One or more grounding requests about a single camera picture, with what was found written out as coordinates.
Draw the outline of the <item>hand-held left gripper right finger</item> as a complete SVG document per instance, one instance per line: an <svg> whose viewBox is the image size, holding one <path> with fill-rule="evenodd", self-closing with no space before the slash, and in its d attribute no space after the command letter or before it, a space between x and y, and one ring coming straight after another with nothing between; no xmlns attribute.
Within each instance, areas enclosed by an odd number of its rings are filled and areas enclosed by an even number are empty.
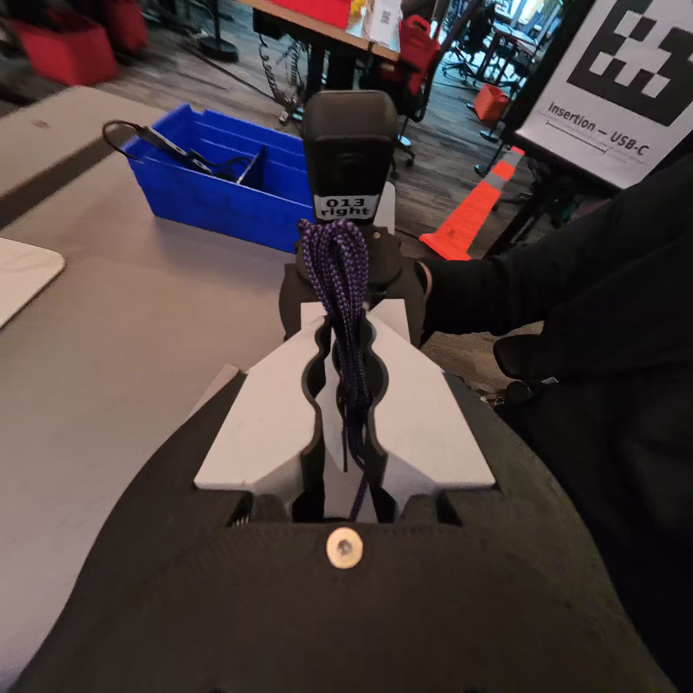
<svg viewBox="0 0 693 693"><path fill-rule="evenodd" d="M387 372L374 408L376 441L387 455L382 485L395 501L495 483L444 371L378 317L374 355Z"/></svg>

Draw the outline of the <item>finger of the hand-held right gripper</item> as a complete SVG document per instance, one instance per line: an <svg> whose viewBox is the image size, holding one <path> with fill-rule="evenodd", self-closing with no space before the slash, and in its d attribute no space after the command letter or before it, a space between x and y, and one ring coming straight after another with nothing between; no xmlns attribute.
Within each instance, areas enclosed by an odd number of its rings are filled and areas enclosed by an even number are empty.
<svg viewBox="0 0 693 693"><path fill-rule="evenodd" d="M410 345L410 330L404 299L384 299L369 311L374 347L397 342Z"/></svg>
<svg viewBox="0 0 693 693"><path fill-rule="evenodd" d="M318 301L303 302L300 305L300 336L320 336L325 327L328 327L326 309Z"/></svg>

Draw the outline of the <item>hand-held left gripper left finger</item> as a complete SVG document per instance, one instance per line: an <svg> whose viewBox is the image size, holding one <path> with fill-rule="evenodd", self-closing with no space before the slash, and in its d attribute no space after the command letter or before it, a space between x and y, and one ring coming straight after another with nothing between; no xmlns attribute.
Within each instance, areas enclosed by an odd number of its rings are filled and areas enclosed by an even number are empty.
<svg viewBox="0 0 693 693"><path fill-rule="evenodd" d="M299 496L300 454L313 440L317 414L302 378L321 350L325 317L315 317L246 375L194 478L205 491Z"/></svg>

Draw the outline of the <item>blue plastic bin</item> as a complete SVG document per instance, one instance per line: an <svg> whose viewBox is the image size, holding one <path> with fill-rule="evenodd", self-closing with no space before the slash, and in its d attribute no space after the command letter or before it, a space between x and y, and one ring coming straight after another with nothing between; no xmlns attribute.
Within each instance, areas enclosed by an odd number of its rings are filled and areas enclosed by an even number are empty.
<svg viewBox="0 0 693 693"><path fill-rule="evenodd" d="M151 128L209 169L132 137L123 151L155 216L293 253L297 223L314 219L298 136L189 104Z"/></svg>

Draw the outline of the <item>grey usb hub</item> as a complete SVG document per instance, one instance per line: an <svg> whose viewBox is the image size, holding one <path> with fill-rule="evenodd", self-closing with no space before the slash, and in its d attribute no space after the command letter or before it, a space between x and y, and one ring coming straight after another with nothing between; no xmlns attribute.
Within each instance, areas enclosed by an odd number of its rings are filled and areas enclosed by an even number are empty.
<svg viewBox="0 0 693 693"><path fill-rule="evenodd" d="M149 126L138 127L136 130L140 139L143 139L143 141L147 142L147 144L162 152L169 159L175 161L183 168L194 170L195 172L205 175L214 175L212 168L208 164L204 163L201 156L195 152L181 149L178 145L174 144L165 136L161 135Z"/></svg>

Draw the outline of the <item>person's right forearm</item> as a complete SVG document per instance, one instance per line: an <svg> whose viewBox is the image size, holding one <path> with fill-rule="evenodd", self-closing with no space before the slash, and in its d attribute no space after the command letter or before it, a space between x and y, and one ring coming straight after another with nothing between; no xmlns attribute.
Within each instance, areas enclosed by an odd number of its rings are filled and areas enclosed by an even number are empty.
<svg viewBox="0 0 693 693"><path fill-rule="evenodd" d="M692 155L490 262L475 330L542 322L547 376L692 368Z"/></svg>

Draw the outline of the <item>person's right hand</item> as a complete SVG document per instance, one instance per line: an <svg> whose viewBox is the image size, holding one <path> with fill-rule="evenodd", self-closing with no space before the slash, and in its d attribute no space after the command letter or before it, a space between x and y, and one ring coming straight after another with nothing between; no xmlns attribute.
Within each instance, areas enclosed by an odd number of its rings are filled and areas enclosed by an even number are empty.
<svg viewBox="0 0 693 693"><path fill-rule="evenodd" d="M501 336L515 329L507 276L497 261L419 259L414 272L424 292L422 343L437 332Z"/></svg>

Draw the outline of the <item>orange traffic cone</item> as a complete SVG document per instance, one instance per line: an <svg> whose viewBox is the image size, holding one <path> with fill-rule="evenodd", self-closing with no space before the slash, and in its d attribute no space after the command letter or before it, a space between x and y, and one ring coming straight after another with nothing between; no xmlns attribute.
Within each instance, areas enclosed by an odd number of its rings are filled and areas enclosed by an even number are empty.
<svg viewBox="0 0 693 693"><path fill-rule="evenodd" d="M469 261L469 250L501 193L515 174L524 151L513 145L452 212L438 230L419 241L446 261Z"/></svg>

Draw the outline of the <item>red bag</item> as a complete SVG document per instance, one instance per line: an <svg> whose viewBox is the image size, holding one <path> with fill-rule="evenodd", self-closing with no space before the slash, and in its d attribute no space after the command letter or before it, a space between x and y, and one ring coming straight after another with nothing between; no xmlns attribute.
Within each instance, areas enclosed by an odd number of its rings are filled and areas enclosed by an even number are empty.
<svg viewBox="0 0 693 693"><path fill-rule="evenodd" d="M430 22L412 14L400 22L400 57L405 85L409 94L416 96L439 52L438 40L430 35Z"/></svg>

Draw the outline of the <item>white printed card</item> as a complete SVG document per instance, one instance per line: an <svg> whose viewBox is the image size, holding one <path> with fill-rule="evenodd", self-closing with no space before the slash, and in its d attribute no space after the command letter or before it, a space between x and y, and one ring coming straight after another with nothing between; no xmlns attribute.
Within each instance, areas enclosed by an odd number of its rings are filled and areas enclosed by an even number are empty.
<svg viewBox="0 0 693 693"><path fill-rule="evenodd" d="M401 2L367 2L363 29L372 42L390 46L401 20Z"/></svg>

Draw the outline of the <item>long red storage bin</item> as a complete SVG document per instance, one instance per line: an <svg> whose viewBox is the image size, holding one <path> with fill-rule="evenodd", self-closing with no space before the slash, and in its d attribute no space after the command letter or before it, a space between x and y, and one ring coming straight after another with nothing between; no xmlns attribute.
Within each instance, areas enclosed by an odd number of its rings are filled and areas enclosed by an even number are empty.
<svg viewBox="0 0 693 693"><path fill-rule="evenodd" d="M351 1L271 1L271 3L342 30L347 28L351 12Z"/></svg>

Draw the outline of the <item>orange storage bin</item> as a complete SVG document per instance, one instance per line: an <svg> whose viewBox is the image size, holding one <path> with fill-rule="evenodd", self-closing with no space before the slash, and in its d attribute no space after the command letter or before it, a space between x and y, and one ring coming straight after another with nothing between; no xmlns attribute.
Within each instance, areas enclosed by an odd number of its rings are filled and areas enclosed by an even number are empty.
<svg viewBox="0 0 693 693"><path fill-rule="evenodd" d="M508 104L508 95L499 87L485 83L476 95L472 109L483 123L497 123Z"/></svg>

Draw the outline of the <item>black floor pole stand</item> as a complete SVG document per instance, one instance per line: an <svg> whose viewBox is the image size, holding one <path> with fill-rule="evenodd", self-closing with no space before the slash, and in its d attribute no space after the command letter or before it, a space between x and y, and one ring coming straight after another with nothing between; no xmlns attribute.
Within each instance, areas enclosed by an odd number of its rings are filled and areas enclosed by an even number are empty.
<svg viewBox="0 0 693 693"><path fill-rule="evenodd" d="M205 56L226 64L238 62L239 53L235 44L222 37L221 12L219 1L201 1L212 18L212 34L199 35L195 41L197 48Z"/></svg>

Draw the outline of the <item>white sign with black marker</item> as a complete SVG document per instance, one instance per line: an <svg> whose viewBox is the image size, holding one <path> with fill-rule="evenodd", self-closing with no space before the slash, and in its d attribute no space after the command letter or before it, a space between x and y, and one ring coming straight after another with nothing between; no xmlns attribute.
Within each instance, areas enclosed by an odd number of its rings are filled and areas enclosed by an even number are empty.
<svg viewBox="0 0 693 693"><path fill-rule="evenodd" d="M527 154L635 185L692 149L692 2L576 1L522 96Z"/></svg>

